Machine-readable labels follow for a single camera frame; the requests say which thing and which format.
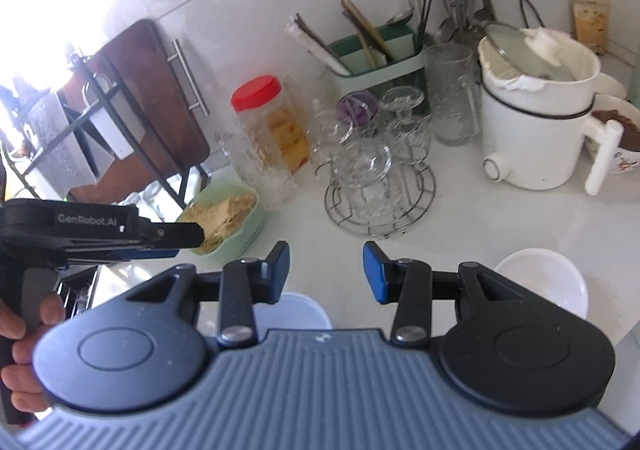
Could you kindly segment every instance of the white lid handle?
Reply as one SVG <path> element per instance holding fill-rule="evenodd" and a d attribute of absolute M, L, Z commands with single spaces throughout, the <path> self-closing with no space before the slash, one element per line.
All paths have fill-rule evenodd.
<path fill-rule="evenodd" d="M 584 184 L 584 190 L 589 195 L 596 195 L 600 191 L 604 178 L 609 172 L 611 160 L 620 144 L 620 139 L 622 139 L 623 131 L 622 125 L 617 121 L 610 120 L 603 125 L 591 115 L 585 120 L 582 132 L 600 145 L 596 159 L 593 160 L 589 177 Z"/>

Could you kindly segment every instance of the green bowl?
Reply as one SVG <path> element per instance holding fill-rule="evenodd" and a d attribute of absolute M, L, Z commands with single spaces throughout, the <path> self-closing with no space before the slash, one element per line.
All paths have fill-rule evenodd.
<path fill-rule="evenodd" d="M 189 207 L 197 204 L 216 205 L 235 195 L 244 195 L 247 193 L 255 193 L 254 190 L 244 184 L 238 176 L 231 170 L 222 170 L 218 177 L 214 175 L 214 180 L 211 181 L 209 186 L 204 188 L 194 200 L 189 203 Z M 206 256 L 220 265 L 225 265 L 227 262 L 236 260 L 249 245 L 254 241 L 255 237 L 262 231 L 264 223 L 267 219 L 267 213 L 260 205 L 260 195 L 257 195 L 257 200 L 254 209 L 251 210 L 247 218 L 242 223 L 242 226 L 222 244 L 218 246 L 216 250 L 213 250 L 207 255 L 198 253 L 196 249 L 192 249 L 191 252 L 198 256 Z"/>

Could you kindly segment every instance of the metal screw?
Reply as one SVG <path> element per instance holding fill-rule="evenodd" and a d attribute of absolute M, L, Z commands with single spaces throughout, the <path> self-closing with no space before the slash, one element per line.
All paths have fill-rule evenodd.
<path fill-rule="evenodd" d="M 405 325 L 396 331 L 396 340 L 399 342 L 414 344 L 424 340 L 426 337 L 427 331 L 418 325 Z"/>
<path fill-rule="evenodd" d="M 220 338 L 228 344 L 243 344 L 251 339 L 254 331 L 246 325 L 232 325 L 220 334 Z"/>

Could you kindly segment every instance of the purple object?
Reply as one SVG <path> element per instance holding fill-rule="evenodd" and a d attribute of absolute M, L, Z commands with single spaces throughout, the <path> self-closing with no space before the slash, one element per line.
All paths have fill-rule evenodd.
<path fill-rule="evenodd" d="M 368 90 L 351 92 L 344 96 L 336 109 L 338 119 L 355 126 L 365 126 L 378 113 L 378 98 Z"/>

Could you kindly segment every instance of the white electric pot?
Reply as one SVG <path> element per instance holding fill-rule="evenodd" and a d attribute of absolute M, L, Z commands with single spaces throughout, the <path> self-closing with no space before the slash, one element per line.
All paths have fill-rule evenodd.
<path fill-rule="evenodd" d="M 569 180 L 584 137 L 600 145 L 585 191 L 595 195 L 622 137 L 622 125 L 603 125 L 591 116 L 600 61 L 588 48 L 562 33 L 551 32 L 560 44 L 564 65 L 577 81 L 531 78 L 511 68 L 483 39 L 482 169 L 492 181 L 505 180 L 529 190 L 556 188 Z"/>

